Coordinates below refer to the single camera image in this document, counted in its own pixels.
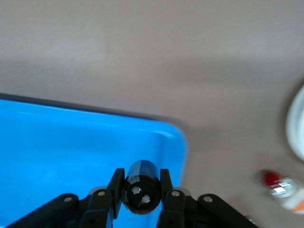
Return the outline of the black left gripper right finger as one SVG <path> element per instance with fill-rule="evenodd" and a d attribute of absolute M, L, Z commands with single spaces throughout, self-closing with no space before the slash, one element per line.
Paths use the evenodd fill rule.
<path fill-rule="evenodd" d="M 214 194 L 195 200 L 174 188 L 168 169 L 160 170 L 162 209 L 159 228 L 256 228 L 257 225 Z"/>

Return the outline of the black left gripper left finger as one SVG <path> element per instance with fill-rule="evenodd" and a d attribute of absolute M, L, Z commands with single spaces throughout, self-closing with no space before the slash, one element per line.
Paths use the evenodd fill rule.
<path fill-rule="evenodd" d="M 62 194 L 35 209 L 9 228 L 111 228 L 121 206 L 124 168 L 115 170 L 109 184 L 96 188 L 84 199 Z"/>

